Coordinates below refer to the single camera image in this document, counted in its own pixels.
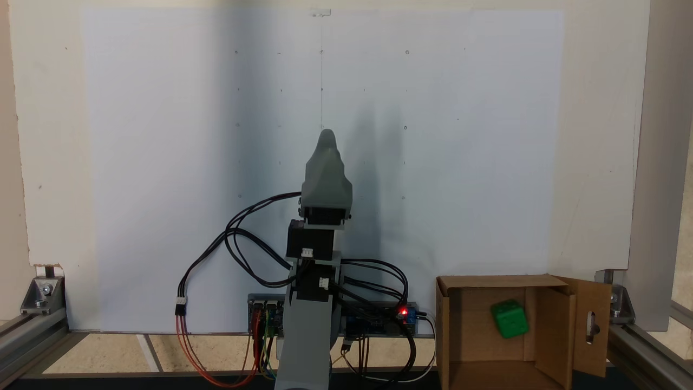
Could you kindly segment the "wide light grey gripper finger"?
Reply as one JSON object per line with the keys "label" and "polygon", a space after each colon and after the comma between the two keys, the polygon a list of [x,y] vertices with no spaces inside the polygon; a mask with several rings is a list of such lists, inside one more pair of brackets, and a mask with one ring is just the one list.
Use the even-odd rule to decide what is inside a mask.
{"label": "wide light grey gripper finger", "polygon": [[337,148],[334,131],[319,134],[314,153],[305,164],[301,208],[350,209],[353,185],[345,176],[345,165]]}

